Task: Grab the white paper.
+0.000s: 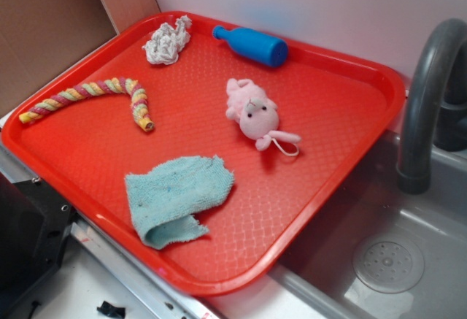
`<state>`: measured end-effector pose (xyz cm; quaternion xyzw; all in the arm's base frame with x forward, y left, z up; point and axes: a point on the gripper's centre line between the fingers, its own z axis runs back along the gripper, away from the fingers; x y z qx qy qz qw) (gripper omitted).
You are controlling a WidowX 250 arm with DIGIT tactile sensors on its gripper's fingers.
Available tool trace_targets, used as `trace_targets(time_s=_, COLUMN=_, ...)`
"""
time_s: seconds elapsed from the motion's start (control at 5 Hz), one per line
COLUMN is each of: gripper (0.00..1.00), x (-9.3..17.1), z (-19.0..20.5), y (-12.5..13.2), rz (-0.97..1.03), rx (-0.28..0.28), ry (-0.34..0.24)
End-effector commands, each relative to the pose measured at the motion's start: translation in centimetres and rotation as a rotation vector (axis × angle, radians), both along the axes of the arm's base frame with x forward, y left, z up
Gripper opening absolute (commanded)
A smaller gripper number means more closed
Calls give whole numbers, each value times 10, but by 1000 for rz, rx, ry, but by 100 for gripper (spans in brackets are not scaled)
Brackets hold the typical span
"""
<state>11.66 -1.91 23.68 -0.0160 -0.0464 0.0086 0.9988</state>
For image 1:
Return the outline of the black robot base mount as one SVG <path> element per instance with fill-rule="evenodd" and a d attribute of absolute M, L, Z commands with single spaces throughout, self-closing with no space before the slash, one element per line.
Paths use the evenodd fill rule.
<path fill-rule="evenodd" d="M 60 268 L 75 215 L 44 180 L 1 176 L 1 317 Z"/>

